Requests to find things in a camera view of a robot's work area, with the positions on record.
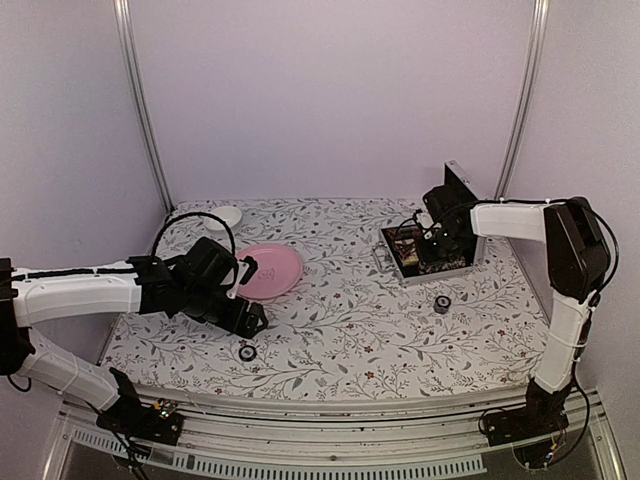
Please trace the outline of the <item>aluminium poker case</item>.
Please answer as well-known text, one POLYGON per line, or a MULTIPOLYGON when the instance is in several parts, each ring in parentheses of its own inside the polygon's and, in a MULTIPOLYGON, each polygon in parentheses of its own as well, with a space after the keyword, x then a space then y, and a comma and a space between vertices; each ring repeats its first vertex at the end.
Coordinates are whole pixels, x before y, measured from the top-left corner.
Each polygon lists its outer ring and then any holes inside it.
POLYGON ((443 183, 422 196, 422 206, 407 219, 378 229, 372 247, 378 270, 407 287, 479 266, 485 239, 473 233, 470 210, 484 198, 458 162, 445 162, 443 183))

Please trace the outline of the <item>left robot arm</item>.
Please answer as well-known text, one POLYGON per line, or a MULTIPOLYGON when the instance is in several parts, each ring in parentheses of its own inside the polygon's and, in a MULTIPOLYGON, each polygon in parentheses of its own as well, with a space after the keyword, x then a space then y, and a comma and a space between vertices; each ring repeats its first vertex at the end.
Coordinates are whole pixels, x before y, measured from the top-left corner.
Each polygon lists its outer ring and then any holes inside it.
POLYGON ((75 396, 128 434, 148 426, 148 412, 128 376, 92 365, 44 338, 44 321, 103 313, 183 314, 251 339, 267 325, 262 305, 238 293, 258 270, 236 245, 201 237, 184 254, 132 256, 106 266, 16 269, 1 261, 1 373, 37 380, 75 396))

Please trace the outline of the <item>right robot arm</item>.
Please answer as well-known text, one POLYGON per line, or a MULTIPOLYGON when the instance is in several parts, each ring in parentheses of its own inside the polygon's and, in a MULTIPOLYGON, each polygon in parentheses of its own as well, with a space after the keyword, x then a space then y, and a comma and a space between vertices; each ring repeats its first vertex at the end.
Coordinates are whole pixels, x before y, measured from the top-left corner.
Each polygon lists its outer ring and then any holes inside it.
POLYGON ((549 329, 516 421, 524 435, 537 436, 554 422, 576 384, 592 316, 619 266, 618 239, 581 196, 470 200, 431 192, 423 203, 430 220, 418 224, 431 252, 445 255, 465 240, 504 238, 528 243, 539 255, 524 266, 549 285, 549 329))

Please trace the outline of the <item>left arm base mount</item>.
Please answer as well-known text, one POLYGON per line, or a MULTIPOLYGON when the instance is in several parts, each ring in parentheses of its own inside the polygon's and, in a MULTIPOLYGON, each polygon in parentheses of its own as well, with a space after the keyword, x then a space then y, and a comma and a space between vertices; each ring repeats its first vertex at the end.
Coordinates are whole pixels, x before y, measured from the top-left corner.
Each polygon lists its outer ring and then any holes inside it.
POLYGON ((176 446, 184 421, 184 416, 164 399, 145 406, 138 399, 121 397, 109 409, 98 411, 96 424, 126 438, 176 446))

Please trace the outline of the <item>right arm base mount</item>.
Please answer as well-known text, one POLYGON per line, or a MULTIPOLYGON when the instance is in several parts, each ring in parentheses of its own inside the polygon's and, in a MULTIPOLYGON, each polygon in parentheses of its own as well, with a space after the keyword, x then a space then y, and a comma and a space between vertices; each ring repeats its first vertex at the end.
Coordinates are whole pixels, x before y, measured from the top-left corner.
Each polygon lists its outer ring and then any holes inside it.
POLYGON ((530 470, 551 465, 564 443, 568 426, 564 412, 542 419, 526 415, 524 408, 485 410, 478 420, 478 430, 491 447, 526 441, 512 453, 521 466, 530 470))

